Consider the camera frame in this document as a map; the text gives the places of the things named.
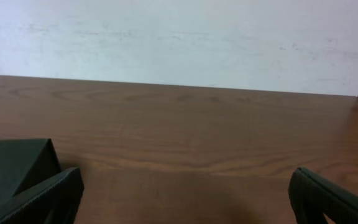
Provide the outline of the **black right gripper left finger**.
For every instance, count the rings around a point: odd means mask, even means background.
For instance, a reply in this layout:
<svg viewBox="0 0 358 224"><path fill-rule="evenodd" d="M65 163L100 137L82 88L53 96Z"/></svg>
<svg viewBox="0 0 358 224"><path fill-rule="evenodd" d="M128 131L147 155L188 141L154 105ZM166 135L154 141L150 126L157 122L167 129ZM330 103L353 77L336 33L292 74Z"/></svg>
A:
<svg viewBox="0 0 358 224"><path fill-rule="evenodd" d="M1 223L73 223L84 191L80 168L72 167L0 205Z"/></svg>

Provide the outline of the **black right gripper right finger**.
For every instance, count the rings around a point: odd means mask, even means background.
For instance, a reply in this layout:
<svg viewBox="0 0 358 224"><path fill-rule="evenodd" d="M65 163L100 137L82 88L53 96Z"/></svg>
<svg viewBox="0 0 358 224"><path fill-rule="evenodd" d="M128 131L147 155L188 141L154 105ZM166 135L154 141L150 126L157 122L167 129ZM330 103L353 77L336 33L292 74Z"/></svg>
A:
<svg viewBox="0 0 358 224"><path fill-rule="evenodd" d="M297 224L358 224L358 196L304 167L292 174L288 196Z"/></svg>

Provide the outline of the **dark green box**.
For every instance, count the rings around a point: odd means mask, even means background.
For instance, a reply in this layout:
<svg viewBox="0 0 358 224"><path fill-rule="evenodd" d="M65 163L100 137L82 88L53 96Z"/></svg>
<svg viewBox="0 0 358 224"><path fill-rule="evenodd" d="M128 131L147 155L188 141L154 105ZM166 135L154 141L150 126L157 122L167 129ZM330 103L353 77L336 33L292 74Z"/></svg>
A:
<svg viewBox="0 0 358 224"><path fill-rule="evenodd" d="M0 140L0 204L61 171L50 139Z"/></svg>

